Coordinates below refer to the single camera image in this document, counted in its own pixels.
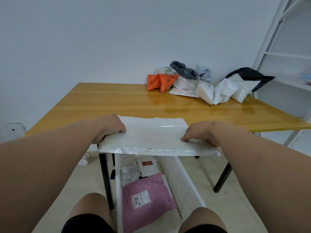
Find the black shorts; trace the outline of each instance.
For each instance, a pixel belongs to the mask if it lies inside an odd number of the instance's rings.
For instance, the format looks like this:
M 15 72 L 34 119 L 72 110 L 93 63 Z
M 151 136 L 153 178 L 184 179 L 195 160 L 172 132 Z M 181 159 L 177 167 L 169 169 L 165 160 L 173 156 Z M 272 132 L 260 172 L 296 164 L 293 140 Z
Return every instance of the black shorts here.
M 62 233 L 76 233 L 76 232 L 89 232 L 89 233 L 115 233 L 111 226 L 106 223 L 104 219 L 95 214 L 81 214 L 69 219 L 63 229 Z M 193 227 L 185 233 L 227 233 L 224 229 L 211 225 L 204 224 Z

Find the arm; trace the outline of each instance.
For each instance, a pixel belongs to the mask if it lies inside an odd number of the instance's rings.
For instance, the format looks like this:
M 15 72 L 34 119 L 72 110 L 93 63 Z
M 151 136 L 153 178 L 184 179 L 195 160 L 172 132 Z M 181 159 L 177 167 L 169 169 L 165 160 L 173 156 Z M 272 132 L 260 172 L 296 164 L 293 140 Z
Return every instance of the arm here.
M 0 144 L 0 231 L 31 232 L 91 143 L 125 132 L 117 115 Z
M 191 124 L 181 138 L 220 146 L 269 232 L 311 231 L 311 158 L 232 124 Z

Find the red label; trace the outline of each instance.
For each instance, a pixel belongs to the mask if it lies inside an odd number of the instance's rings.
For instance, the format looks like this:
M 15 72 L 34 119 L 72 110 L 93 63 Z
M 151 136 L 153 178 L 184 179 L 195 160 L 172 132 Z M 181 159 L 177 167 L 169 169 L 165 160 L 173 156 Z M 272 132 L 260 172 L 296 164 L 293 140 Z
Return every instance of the red label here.
M 153 165 L 152 161 L 146 161 L 146 162 L 142 162 L 142 165 L 143 166 L 146 166 L 146 165 Z

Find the wood grain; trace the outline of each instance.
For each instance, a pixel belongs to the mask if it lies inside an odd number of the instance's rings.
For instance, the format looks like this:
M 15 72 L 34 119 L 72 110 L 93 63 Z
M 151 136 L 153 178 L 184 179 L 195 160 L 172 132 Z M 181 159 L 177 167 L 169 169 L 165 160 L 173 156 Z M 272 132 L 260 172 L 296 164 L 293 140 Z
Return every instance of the wood grain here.
M 43 133 L 72 122 L 116 113 L 142 118 L 184 118 L 186 123 L 218 120 L 232 122 L 250 132 L 311 129 L 281 110 L 247 97 L 240 104 L 232 99 L 209 105 L 200 98 L 173 96 L 146 85 L 78 83 L 26 135 Z

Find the orange plastic bag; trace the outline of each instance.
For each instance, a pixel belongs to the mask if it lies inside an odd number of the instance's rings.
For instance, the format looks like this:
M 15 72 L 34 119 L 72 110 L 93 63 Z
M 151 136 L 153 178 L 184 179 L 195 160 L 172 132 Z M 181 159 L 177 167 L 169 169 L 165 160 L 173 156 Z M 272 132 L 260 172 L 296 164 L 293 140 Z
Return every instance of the orange plastic bag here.
M 147 78 L 147 91 L 160 88 L 161 92 L 165 92 L 177 77 L 178 75 L 175 74 L 149 74 Z

